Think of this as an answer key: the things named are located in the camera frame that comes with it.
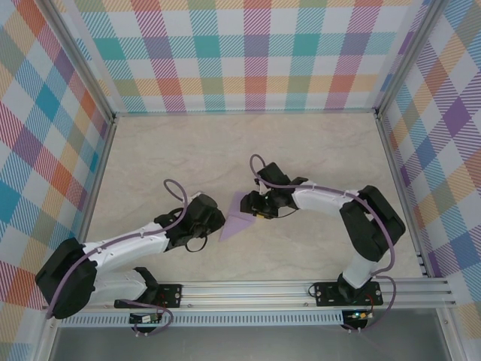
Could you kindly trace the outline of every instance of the cable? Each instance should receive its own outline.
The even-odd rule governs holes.
[[[316,298],[316,296],[315,296],[313,293],[310,292],[310,289],[313,288],[313,287],[314,287],[314,285],[311,284],[310,287],[307,289],[307,294],[308,294],[309,296],[313,297],[313,298]]]
[[[179,190],[181,191],[182,193],[182,197],[183,199],[181,199],[179,196],[177,196],[174,192],[172,192],[172,190],[169,188],[168,184],[169,183],[172,183],[173,185],[175,185],[177,188],[179,188]],[[49,320],[50,318],[52,318],[53,316],[53,308],[55,307],[55,304],[57,303],[57,301],[59,300],[59,296],[60,296],[60,293],[62,292],[62,289],[63,287],[65,286],[65,284],[67,283],[67,280],[68,278],[72,275],[72,273],[74,273],[75,269],[82,264],[83,261],[87,260],[91,255],[95,254],[98,252],[98,249],[101,248],[102,250],[105,250],[106,248],[108,248],[109,246],[112,246],[114,244],[117,244],[121,241],[126,241],[127,239],[131,239],[131,238],[135,238],[135,237],[142,237],[142,236],[150,236],[150,235],[158,235],[159,233],[163,233],[163,232],[166,232],[168,231],[169,229],[172,229],[174,228],[177,224],[179,224],[179,222],[184,218],[184,216],[186,215],[186,212],[187,212],[187,206],[189,205],[189,197],[187,196],[187,193],[186,193],[186,190],[180,185],[180,183],[178,183],[176,180],[172,180],[172,179],[166,179],[164,180],[164,187],[165,189],[171,194],[173,195],[176,199],[180,199],[181,201],[183,201],[183,210],[182,210],[182,213],[180,214],[180,216],[172,223],[172,224],[169,224],[168,226],[166,226],[165,228],[162,228],[162,229],[159,229],[159,230],[156,230],[156,231],[149,231],[149,232],[144,232],[144,234],[142,235],[141,233],[132,233],[130,235],[123,235],[121,237],[118,237],[118,238],[115,238],[113,239],[112,241],[109,241],[105,244],[103,244],[102,246],[98,247],[98,248],[95,248],[93,250],[91,250],[90,252],[88,252],[87,254],[85,254],[84,256],[82,256],[81,258],[79,258],[78,261],[76,261],[76,263],[73,264],[72,267],[70,267],[70,269],[65,273],[65,275],[63,276],[62,280],[60,281],[58,287],[56,288],[55,290],[55,293],[53,294],[53,297],[52,297],[52,300],[50,301],[50,304],[48,306],[48,309],[47,309],[47,319]]]
[[[162,306],[157,306],[157,305],[148,305],[147,303],[130,301],[128,299],[121,299],[120,301],[125,302],[127,305],[138,306],[138,307],[143,307],[143,308],[155,308],[157,311],[162,311],[162,316],[164,316],[165,312],[167,312],[168,315],[169,315],[168,322],[164,326],[156,327],[156,329],[154,329],[150,333],[141,333],[137,329],[137,324],[135,324],[134,325],[134,331],[135,331],[135,336],[137,336],[137,337],[139,335],[144,335],[145,337],[156,335],[156,334],[164,331],[165,329],[167,329],[174,322],[174,314],[168,308],[165,308],[165,307],[162,307]]]
[[[389,279],[392,283],[392,298],[391,298],[391,301],[389,302],[389,305],[388,305],[386,311],[384,312],[384,314],[381,316],[380,319],[378,319],[375,323],[372,323],[371,325],[366,326],[364,329],[370,329],[373,326],[377,325],[389,313],[392,306],[394,305],[394,301],[395,301],[395,298],[396,298],[396,283],[395,283],[395,281],[389,276],[384,276],[384,275],[378,276],[379,273],[383,273],[383,272],[387,272],[387,271],[391,270],[392,267],[394,267],[395,260],[396,260],[395,253],[394,253],[394,245],[392,243],[391,236],[389,235],[388,230],[384,226],[380,217],[377,215],[377,213],[374,211],[374,209],[364,199],[361,199],[361,198],[359,198],[358,196],[356,196],[352,193],[344,192],[342,190],[335,190],[335,189],[328,188],[328,187],[321,187],[321,186],[317,186],[317,185],[306,185],[306,186],[303,186],[303,185],[299,185],[299,186],[287,185],[287,186],[281,186],[279,184],[273,184],[273,183],[267,182],[266,180],[263,180],[259,176],[259,174],[256,172],[256,170],[254,169],[253,161],[254,161],[255,158],[257,158],[261,161],[263,167],[266,166],[265,161],[263,160],[263,158],[260,155],[253,154],[252,156],[250,156],[250,159],[249,159],[250,170],[252,171],[252,173],[254,174],[254,177],[256,177],[256,179],[259,182],[262,182],[264,185],[266,185],[268,187],[279,188],[279,189],[293,189],[293,188],[295,188],[295,189],[309,189],[309,190],[315,189],[315,190],[323,190],[325,192],[330,192],[330,193],[337,194],[337,195],[340,195],[340,196],[347,196],[347,197],[357,201],[360,205],[362,205],[373,216],[377,225],[381,229],[381,232],[383,233],[384,237],[386,238],[386,241],[387,241],[388,246],[389,246],[389,252],[391,254],[391,260],[390,260],[388,266],[385,267],[385,268],[378,269],[371,274],[372,277],[376,276],[377,278]]]
[[[288,213],[288,214],[284,214],[283,216],[280,216],[280,217],[275,217],[276,220],[279,220],[280,218],[285,218],[285,217],[288,217],[290,216],[291,214],[294,214],[295,212],[297,212],[298,209],[295,209],[294,211],[292,211],[291,213]]]
[[[391,283],[392,283],[392,298],[391,298],[391,301],[389,301],[389,304],[388,304],[388,307],[386,307],[386,310],[384,311],[383,315],[381,317],[379,317],[374,323],[369,323],[365,328],[364,330],[366,329],[372,329],[373,327],[375,327],[377,324],[379,324],[379,322],[389,313],[389,311],[391,310],[392,306],[394,305],[394,300],[396,298],[396,293],[397,293],[397,288],[396,288],[396,283],[395,281],[389,277],[389,276],[386,276],[386,275],[382,275],[382,276],[376,276],[376,278],[384,278],[386,280],[390,280]]]
[[[197,252],[200,252],[201,250],[203,250],[205,248],[206,244],[207,244],[207,236],[205,236],[205,238],[204,238],[204,244],[198,250],[191,250],[189,248],[189,242],[186,243],[186,250],[188,250],[190,253],[197,253]]]
[[[372,297],[370,294],[367,294],[366,296],[367,296],[367,297],[370,299],[370,301],[371,301],[371,309],[369,310],[369,314],[372,314],[373,311],[374,311],[374,300],[373,300],[373,297]]]

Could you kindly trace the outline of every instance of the metal edge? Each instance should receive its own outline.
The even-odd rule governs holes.
[[[391,83],[388,85],[388,89],[386,89],[383,99],[380,102],[378,109],[381,115],[384,115],[391,103],[394,101],[399,89],[402,86],[402,83],[409,73],[409,70],[413,66],[414,62],[418,59],[422,48],[426,44],[426,41],[428,41],[432,29],[436,26],[438,19],[448,4],[449,0],[431,1],[421,25],[416,31],[416,34],[414,34],[413,41],[411,41],[411,44],[408,46],[404,58],[402,59],[398,70],[394,74]]]
[[[68,15],[70,16],[74,26],[77,28],[77,31],[79,32],[79,35],[82,38],[85,47],[89,51],[90,56],[92,57],[92,61],[94,62],[95,67],[98,70],[102,80],[105,82],[105,85],[109,89],[112,102],[115,104],[115,106],[117,106],[116,111],[126,111],[127,109],[125,107],[125,104],[123,103],[122,97],[120,96],[119,90],[116,88],[110,72],[108,71],[105,62],[102,59],[97,46],[95,45],[92,34],[90,33],[87,25],[83,21],[82,14],[78,10],[77,5],[75,4],[75,0],[63,0],[63,5],[67,9]]]
[[[427,279],[438,279],[434,278],[434,270],[429,261],[426,249],[423,247],[420,241],[420,235],[418,227],[413,219],[413,214],[410,210],[409,202],[407,201],[406,188],[401,181],[401,175],[398,168],[395,165],[395,160],[393,157],[393,149],[388,141],[384,125],[377,115],[376,125],[380,133],[381,142],[383,143],[384,150],[386,152],[386,158],[388,160],[389,169],[391,170],[392,178],[395,182],[396,190],[398,191],[399,199],[401,201],[401,207],[403,208],[404,215],[407,221],[407,227],[411,234],[411,239],[413,240],[414,247],[418,252],[421,253],[422,259],[424,261],[425,270],[430,278]],[[439,318],[440,330],[446,341],[446,347],[449,355],[453,360],[456,361],[470,361],[471,358],[467,358],[466,353],[462,344],[462,337],[459,334],[459,323],[455,322],[455,309],[452,308],[437,308],[437,316]]]
[[[86,63],[85,58],[77,45],[77,42],[72,38],[70,32],[62,19],[62,15],[58,12],[55,5],[50,0],[35,0],[41,13],[47,20],[50,28],[52,28],[56,37],[59,39],[62,48],[68,55],[72,65],[77,73],[80,75],[83,83],[88,89],[89,93],[93,97],[93,100],[97,104],[99,110],[105,119],[109,119],[112,122],[113,110],[108,104],[107,98],[105,98],[104,92],[98,85],[98,81],[95,79],[93,73],[90,71],[89,66]]]
[[[379,281],[386,308],[393,294],[391,282]],[[183,283],[182,312],[217,311],[315,311],[348,310],[356,306],[316,307],[308,290],[314,281],[197,281]],[[456,306],[449,284],[444,278],[398,278],[398,297],[394,308],[452,308]],[[125,309],[112,305],[91,305],[82,312],[112,312]]]
[[[95,179],[93,181],[92,190],[90,191],[89,198],[86,203],[85,214],[83,215],[82,224],[80,225],[80,231],[77,238],[80,243],[84,243],[86,241],[87,232],[89,231],[90,223],[92,222],[95,203],[97,202],[98,193],[100,192],[100,186],[102,183],[102,178],[104,177],[105,168],[107,167],[108,156],[112,148],[113,137],[115,136],[116,128],[116,123],[111,123],[108,125],[104,150],[102,151],[97,173],[95,174]]]
[[[455,361],[471,361],[473,358],[468,358],[462,344],[462,337],[459,335],[459,328],[455,322],[455,309],[438,308],[437,316],[440,321],[440,331],[446,341],[446,348],[448,354]]]
[[[134,118],[134,117],[185,117],[186,115],[249,115],[249,114],[360,114],[374,113],[374,109],[367,108],[351,108],[351,109],[326,109],[318,111],[189,111],[183,113],[166,113],[161,111],[153,111],[150,113],[116,113],[118,118]]]
[[[47,361],[50,358],[60,324],[61,322],[54,318],[44,320],[36,348],[29,357],[30,361]]]
[[[374,88],[371,90],[368,100],[366,101],[367,106],[370,106],[371,108],[375,107],[377,96],[383,88],[383,84],[386,81],[386,78],[389,75],[389,71],[391,70],[391,67],[394,64],[396,57],[398,56],[399,50],[401,49],[404,40],[406,39],[407,34],[410,31],[410,27],[416,19],[416,15],[418,14],[419,9],[422,6],[422,2],[423,0],[411,1],[411,4],[409,5],[407,12],[405,13],[402,20],[402,23],[397,31],[395,39],[391,44],[391,50],[386,55],[384,63],[379,70],[376,83],[374,84]]]
[[[381,143],[384,147],[384,153],[386,154],[389,170],[391,171],[392,179],[398,192],[401,207],[403,209],[404,216],[406,217],[407,228],[409,229],[409,232],[411,234],[414,248],[417,252],[421,253],[421,257],[424,261],[428,276],[433,277],[434,270],[431,263],[429,262],[428,252],[422,245],[421,235],[419,234],[419,230],[416,226],[416,221],[414,220],[413,212],[411,211],[410,203],[407,198],[406,187],[403,184],[402,176],[398,170],[398,167],[396,166],[396,162],[393,156],[394,150],[392,149],[391,143],[388,140],[388,135],[386,134],[383,123],[376,114],[374,115],[374,119],[376,121],[377,130],[381,138]]]
[[[187,311],[171,309],[174,322],[170,327],[188,326],[334,326],[343,323],[342,310],[298,309],[294,311]],[[81,312],[65,318],[59,324],[60,328],[91,328],[91,327],[132,327],[129,315],[132,309],[123,309],[115,314],[103,312]],[[161,319],[159,326],[170,319]]]

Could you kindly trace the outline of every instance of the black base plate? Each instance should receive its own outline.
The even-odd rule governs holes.
[[[159,284],[156,297],[151,302],[151,304],[156,306],[162,306],[165,308],[179,308],[181,299],[181,284]],[[113,306],[115,308],[142,308],[138,306],[128,305],[119,299],[114,302]]]
[[[383,295],[380,293],[380,285],[377,282],[369,281],[364,287],[362,293],[354,302],[348,303],[344,297],[337,290],[337,282],[316,282],[314,284],[314,296],[316,297],[316,305],[322,306],[371,306],[371,300],[367,295],[373,299],[374,306],[381,306],[383,304]]]

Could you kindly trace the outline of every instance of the plaid wall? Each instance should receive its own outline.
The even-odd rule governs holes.
[[[406,55],[407,47],[410,46],[411,42],[414,39],[414,35],[416,34],[416,31],[418,30],[419,26],[424,20],[424,16],[428,11],[431,1],[432,0],[423,0],[422,5],[418,10],[418,13],[416,14],[416,17],[414,18],[414,21],[411,24],[409,31],[407,32],[406,38],[404,38],[403,44],[401,45],[398,53],[396,54],[395,61],[392,63],[391,68],[389,69],[389,73],[386,79],[384,80],[383,85],[381,86],[381,90],[377,94],[376,101],[374,102],[373,108],[378,108],[381,101],[383,100],[384,94],[386,93],[386,89],[391,83],[392,77],[394,76],[394,74],[396,74],[396,71],[398,71],[399,65],[401,64],[401,62],[404,59],[404,56]]]
[[[77,17],[67,14],[73,1]],[[98,54],[89,63],[115,108],[145,113],[372,108],[405,15],[421,2],[56,3],[89,59]]]
[[[34,277],[75,236],[107,122],[33,0],[0,0],[0,360],[26,359]]]
[[[480,0],[448,4],[384,123],[434,272],[481,351]]]

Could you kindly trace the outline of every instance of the marble floor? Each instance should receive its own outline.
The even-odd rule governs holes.
[[[129,117],[119,120],[88,240],[137,229],[180,207],[162,186],[168,177],[189,194],[205,192],[225,214],[236,191],[255,189],[252,153],[275,161],[291,179],[342,190],[372,184],[402,214],[372,114]],[[329,279],[354,252],[340,218],[310,211],[259,219],[223,242],[219,235],[211,235],[202,252],[177,248],[124,269],[146,266],[159,281]],[[395,252],[391,276],[421,276],[408,234]]]

